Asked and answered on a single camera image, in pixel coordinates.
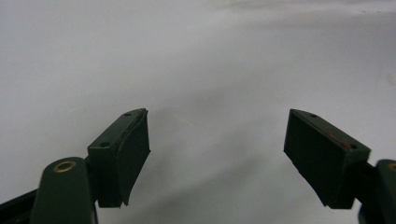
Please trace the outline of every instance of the gray surface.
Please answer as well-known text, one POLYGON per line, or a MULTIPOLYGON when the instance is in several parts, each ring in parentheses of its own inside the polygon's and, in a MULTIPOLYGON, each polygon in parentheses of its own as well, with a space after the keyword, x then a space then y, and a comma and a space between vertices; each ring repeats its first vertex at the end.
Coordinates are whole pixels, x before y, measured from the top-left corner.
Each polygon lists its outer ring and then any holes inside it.
POLYGON ((101 223, 357 223, 283 153, 290 108, 396 159, 394 1, 1 1, 0 203, 146 107, 130 206, 101 223))

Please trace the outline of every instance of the white background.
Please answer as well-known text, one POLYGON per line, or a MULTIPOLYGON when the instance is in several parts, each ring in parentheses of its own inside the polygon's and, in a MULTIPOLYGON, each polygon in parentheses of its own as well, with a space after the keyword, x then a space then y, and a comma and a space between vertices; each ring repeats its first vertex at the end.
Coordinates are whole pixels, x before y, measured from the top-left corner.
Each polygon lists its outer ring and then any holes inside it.
POLYGON ((0 2, 0 203, 140 107, 152 152, 100 223, 358 223, 284 137, 297 108, 396 159, 396 3, 0 2))

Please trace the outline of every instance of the white backdrop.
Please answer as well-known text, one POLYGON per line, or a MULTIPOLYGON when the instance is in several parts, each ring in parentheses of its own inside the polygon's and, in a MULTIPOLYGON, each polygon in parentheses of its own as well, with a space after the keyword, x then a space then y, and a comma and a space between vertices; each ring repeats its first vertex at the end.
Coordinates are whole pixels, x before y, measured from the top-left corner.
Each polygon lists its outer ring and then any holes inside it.
POLYGON ((396 2, 1 1, 0 203, 145 107, 151 154, 100 223, 358 223, 283 153, 290 108, 396 159, 396 2))

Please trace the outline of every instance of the screw hole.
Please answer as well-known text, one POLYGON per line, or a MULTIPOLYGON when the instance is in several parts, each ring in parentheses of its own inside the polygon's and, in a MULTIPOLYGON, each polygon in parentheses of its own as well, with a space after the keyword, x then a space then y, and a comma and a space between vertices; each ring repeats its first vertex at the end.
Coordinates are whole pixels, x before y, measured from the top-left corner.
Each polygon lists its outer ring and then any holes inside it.
POLYGON ((391 170, 393 170, 393 171, 396 171, 396 163, 391 163, 391 164, 389 165, 389 168, 390 168, 391 170))
POLYGON ((99 146, 100 147, 108 147, 108 146, 110 146, 110 143, 109 142, 103 142, 99 146))
POLYGON ((53 168, 53 171, 55 171, 56 173, 63 173, 63 172, 73 169, 75 166, 76 166, 75 161, 64 161, 64 162, 57 164, 53 168))

